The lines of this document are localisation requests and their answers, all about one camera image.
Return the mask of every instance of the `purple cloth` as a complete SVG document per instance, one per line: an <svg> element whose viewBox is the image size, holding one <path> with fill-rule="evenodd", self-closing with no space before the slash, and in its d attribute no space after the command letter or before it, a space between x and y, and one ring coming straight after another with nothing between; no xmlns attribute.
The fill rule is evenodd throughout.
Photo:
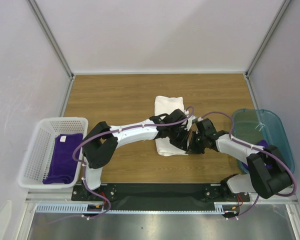
<svg viewBox="0 0 300 240"><path fill-rule="evenodd" d="M264 140L264 139L261 140L260 142L258 142L256 145L262 146L262 147L268 147L268 146L269 146L269 144L267 143L267 141ZM242 165L244 166L245 169L249 170L249 167L248 167L247 164L242 163ZM272 165L266 165L265 167L266 167L267 169L271 169L271 168L272 168Z"/></svg>
<svg viewBox="0 0 300 240"><path fill-rule="evenodd" d="M72 153L82 142L83 137L82 133L76 133L61 134L55 138L50 170L48 177L42 181L43 184L70 184L74 180L78 162L73 160ZM76 153L76 158L79 157L79 154L80 151Z"/></svg>

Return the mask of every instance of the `white tag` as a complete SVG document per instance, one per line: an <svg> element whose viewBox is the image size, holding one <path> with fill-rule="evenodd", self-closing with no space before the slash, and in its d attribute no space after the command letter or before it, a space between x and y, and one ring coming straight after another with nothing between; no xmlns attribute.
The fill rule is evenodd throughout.
<svg viewBox="0 0 300 240"><path fill-rule="evenodd" d="M63 143L64 143L64 142L66 141L66 138L67 138L67 136L61 136L61 137L60 137L60 142L63 142Z"/></svg>

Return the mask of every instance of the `metal floor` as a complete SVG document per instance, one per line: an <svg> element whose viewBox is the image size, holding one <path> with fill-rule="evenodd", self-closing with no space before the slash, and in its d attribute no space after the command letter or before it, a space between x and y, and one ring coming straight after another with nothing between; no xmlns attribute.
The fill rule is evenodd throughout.
<svg viewBox="0 0 300 240"><path fill-rule="evenodd" d="M28 240L295 240L285 205L257 205L239 220L199 214L106 214L90 221L36 213Z"/></svg>

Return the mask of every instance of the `white plastic basket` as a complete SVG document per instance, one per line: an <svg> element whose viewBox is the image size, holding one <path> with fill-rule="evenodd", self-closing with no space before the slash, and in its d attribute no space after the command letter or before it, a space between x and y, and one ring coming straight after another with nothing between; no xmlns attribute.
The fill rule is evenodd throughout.
<svg viewBox="0 0 300 240"><path fill-rule="evenodd" d="M28 151L22 163L18 176L18 183L29 189L62 189L73 187L79 177L81 164L76 166L73 182L69 184L43 184L47 178L52 155L54 153L55 138L60 134L83 134L86 137L88 120L83 117L53 117L42 119L36 126L29 143Z"/></svg>

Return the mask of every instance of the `wooden table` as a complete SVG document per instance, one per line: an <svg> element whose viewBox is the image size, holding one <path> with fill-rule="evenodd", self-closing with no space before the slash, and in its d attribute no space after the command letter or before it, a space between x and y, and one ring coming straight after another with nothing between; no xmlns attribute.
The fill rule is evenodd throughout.
<svg viewBox="0 0 300 240"><path fill-rule="evenodd" d="M89 131L99 122L126 125L154 115L155 97L183 97L194 106L197 117L210 111L230 115L241 108L253 109L242 74L129 74L78 75L65 116L84 117ZM229 131L223 115L209 117L217 131ZM118 148L103 168L102 181L112 183L213 183L240 173L237 161L223 153L206 150L201 155L164 157L154 140Z"/></svg>

